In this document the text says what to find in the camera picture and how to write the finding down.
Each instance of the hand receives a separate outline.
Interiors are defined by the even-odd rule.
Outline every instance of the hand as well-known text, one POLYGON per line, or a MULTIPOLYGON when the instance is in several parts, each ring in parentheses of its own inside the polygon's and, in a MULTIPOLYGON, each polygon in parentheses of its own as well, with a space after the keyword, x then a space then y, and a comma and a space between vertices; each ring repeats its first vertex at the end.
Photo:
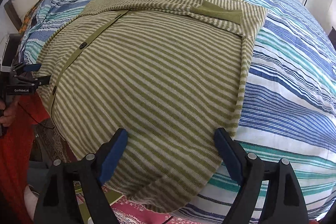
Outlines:
POLYGON ((15 120, 19 100, 20 96, 15 96, 10 106, 7 108, 5 103, 0 100, 0 109, 4 110, 3 116, 0 117, 0 124, 2 124, 4 127, 9 127, 15 120))

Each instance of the blue and white striped fabric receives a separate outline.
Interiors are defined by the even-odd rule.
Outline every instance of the blue and white striped fabric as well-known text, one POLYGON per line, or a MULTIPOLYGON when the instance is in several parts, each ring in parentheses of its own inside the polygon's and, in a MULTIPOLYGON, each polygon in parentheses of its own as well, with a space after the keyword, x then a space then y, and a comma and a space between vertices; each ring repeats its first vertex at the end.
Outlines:
MULTIPOLYGON (((35 63, 53 32, 90 1, 43 0, 37 24, 24 35, 21 58, 35 63)), ((256 38, 235 139, 264 160, 290 160, 313 219, 336 198, 336 52, 298 0, 246 1, 267 7, 269 13, 256 38)), ((221 223, 238 190, 222 165, 174 215, 221 223)), ((258 222, 266 190, 264 183, 251 223, 258 222)))

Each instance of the black button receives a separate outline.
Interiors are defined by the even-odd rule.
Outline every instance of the black button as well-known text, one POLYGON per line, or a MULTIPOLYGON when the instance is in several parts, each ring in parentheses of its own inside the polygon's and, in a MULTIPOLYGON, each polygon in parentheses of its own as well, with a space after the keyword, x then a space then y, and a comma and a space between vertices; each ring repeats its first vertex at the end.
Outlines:
POLYGON ((82 43, 82 44, 79 46, 79 48, 80 48, 80 49, 83 49, 83 48, 85 48, 86 45, 87 45, 87 43, 84 42, 84 43, 82 43))

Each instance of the red clothing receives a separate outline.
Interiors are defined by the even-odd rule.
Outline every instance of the red clothing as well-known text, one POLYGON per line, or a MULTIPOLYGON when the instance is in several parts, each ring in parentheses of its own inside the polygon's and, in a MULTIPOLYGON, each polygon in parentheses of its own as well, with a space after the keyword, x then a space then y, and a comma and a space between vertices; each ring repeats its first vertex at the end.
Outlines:
MULTIPOLYGON (((37 94, 22 96, 19 104, 38 122, 49 118, 37 94)), ((24 201, 30 151, 35 138, 33 124, 36 122, 18 106, 16 119, 7 134, 0 138, 0 191, 22 224, 33 223, 24 201)))

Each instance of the black cable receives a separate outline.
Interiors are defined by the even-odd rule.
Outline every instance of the black cable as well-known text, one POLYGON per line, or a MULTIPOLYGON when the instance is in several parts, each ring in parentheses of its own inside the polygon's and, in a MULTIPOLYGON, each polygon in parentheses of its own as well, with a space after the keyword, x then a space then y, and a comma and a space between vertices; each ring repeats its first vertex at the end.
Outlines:
POLYGON ((46 127, 46 126, 44 126, 43 124, 41 124, 40 122, 38 122, 37 120, 35 120, 34 119, 34 117, 27 111, 27 110, 25 110, 25 108, 22 106, 22 105, 20 105, 20 103, 17 103, 22 109, 23 109, 23 111, 24 112, 26 112, 38 125, 40 125, 40 126, 42 126, 42 127, 44 127, 44 128, 46 128, 46 129, 50 129, 50 130, 53 130, 55 127, 53 127, 53 128, 50 128, 50 127, 46 127))
POLYGON ((168 218, 164 223, 162 223, 162 224, 166 224, 166 223, 168 223, 171 219, 173 218, 173 216, 171 216, 170 218, 168 218))

